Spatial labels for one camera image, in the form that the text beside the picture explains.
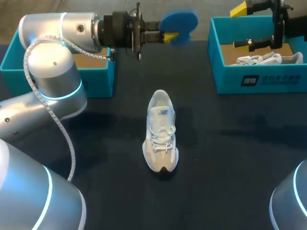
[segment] blue sponge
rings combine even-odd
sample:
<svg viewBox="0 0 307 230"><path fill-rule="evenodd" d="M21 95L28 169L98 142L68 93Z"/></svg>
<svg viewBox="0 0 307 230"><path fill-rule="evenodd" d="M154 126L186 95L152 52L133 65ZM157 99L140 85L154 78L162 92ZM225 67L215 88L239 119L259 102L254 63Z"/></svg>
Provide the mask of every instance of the blue sponge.
<svg viewBox="0 0 307 230"><path fill-rule="evenodd" d="M167 14L160 22L161 32L178 32L179 36L171 40L173 45L182 45L191 40L190 33L198 25L198 18L194 11L174 11Z"/></svg>

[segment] shoe tongue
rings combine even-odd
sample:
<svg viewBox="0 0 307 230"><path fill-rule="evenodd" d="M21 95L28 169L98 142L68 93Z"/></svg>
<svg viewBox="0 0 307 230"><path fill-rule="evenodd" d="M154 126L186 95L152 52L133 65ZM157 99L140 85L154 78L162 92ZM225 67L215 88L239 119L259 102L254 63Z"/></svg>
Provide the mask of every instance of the shoe tongue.
<svg viewBox="0 0 307 230"><path fill-rule="evenodd" d="M171 133L174 110L169 106L154 107L149 110L149 123L155 134L167 136Z"/></svg>

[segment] box with shoes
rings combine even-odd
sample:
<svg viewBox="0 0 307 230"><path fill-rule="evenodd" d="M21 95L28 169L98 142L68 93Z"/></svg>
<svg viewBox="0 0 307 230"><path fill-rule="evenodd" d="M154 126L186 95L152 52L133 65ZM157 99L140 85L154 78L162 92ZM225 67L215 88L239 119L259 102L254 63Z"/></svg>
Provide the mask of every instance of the box with shoes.
<svg viewBox="0 0 307 230"><path fill-rule="evenodd" d="M208 53L218 94L307 92L307 42L284 38L283 47L248 52L233 42L270 37L271 16L211 19Z"/></svg>

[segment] new balance logo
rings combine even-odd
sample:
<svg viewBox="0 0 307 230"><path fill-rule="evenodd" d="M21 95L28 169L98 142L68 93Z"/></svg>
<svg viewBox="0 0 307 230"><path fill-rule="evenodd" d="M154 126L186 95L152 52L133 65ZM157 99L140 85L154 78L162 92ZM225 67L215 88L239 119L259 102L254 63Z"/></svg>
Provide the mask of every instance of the new balance logo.
<svg viewBox="0 0 307 230"><path fill-rule="evenodd" d="M159 112L159 115L166 115L167 114L167 110L161 110L160 112Z"/></svg>

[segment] shoe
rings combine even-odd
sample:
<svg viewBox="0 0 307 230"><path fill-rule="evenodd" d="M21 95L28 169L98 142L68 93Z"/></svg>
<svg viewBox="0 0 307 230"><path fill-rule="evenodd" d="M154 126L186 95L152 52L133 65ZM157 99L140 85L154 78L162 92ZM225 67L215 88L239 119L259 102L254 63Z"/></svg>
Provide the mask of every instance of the shoe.
<svg viewBox="0 0 307 230"><path fill-rule="evenodd" d="M270 52L263 56L239 57L234 65L274 65L274 64L302 64L303 54L298 52L290 57Z"/></svg>
<svg viewBox="0 0 307 230"><path fill-rule="evenodd" d="M149 168L156 173L172 172L178 164L175 131L173 104L164 90L157 90L148 105L142 146Z"/></svg>

